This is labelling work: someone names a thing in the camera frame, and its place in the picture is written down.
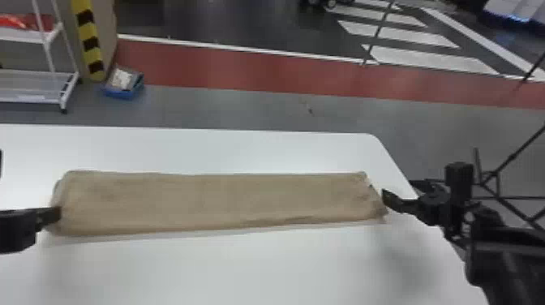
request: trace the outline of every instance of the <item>white table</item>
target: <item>white table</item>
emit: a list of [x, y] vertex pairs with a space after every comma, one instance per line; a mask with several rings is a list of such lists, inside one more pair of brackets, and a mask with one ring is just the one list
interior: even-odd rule
[[[48, 204], [67, 170], [328, 173], [364, 170], [415, 197], [373, 135], [0, 125], [0, 208]], [[298, 226], [68, 239], [0, 256], [5, 304], [486, 304], [437, 228]]]

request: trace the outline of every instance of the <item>white metal shelf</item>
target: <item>white metal shelf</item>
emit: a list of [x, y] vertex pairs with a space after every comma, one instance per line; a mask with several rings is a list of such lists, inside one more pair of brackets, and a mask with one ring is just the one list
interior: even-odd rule
[[[44, 32], [45, 43], [51, 45], [51, 42], [62, 31], [62, 23], [55, 24], [49, 32]], [[40, 31], [28, 31], [17, 28], [0, 28], [0, 41], [27, 42], [31, 44], [41, 44]]]
[[79, 73], [0, 69], [0, 101], [58, 104], [66, 102]]
[[[79, 80], [78, 67], [68, 41], [67, 31], [61, 22], [57, 1], [51, 0], [55, 19], [58, 21], [49, 32], [44, 31], [40, 18], [38, 0], [30, 0], [39, 31], [26, 31], [15, 28], [0, 28], [0, 41], [15, 41], [40, 44], [44, 48], [49, 71], [21, 71], [0, 69], [0, 101], [21, 103], [52, 103], [61, 107], [61, 112], [67, 112], [68, 97]], [[51, 43], [55, 37], [62, 34], [74, 72], [57, 72], [51, 56]]]

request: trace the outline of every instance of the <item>folded towel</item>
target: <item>folded towel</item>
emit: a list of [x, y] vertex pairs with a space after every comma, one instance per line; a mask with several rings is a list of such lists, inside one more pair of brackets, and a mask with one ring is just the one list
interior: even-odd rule
[[181, 175], [70, 171], [52, 205], [63, 235], [363, 221], [387, 210], [364, 173]]

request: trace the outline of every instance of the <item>gray floor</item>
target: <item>gray floor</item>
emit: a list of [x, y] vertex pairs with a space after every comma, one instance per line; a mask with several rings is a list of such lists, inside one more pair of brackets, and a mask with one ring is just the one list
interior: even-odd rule
[[[80, 85], [69, 109], [63, 115], [55, 105], [0, 103], [0, 122], [365, 132], [384, 143], [408, 178], [427, 178], [440, 177], [451, 161], [469, 161], [473, 147], [481, 148], [485, 168], [498, 165], [545, 119], [543, 110], [150, 85], [134, 101]], [[505, 171], [505, 193], [545, 194], [544, 156], [545, 136]], [[541, 206], [519, 204], [527, 212]], [[503, 214], [509, 224], [521, 224]]]

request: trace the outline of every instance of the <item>yellow and black striped pole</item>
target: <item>yellow and black striped pole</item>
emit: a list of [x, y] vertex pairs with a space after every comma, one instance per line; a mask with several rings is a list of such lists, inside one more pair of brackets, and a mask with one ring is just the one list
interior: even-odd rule
[[101, 45], [98, 41], [97, 25], [92, 13], [91, 0], [71, 0], [78, 26], [79, 40], [83, 46], [84, 61], [92, 80], [102, 81], [106, 77], [102, 62]]

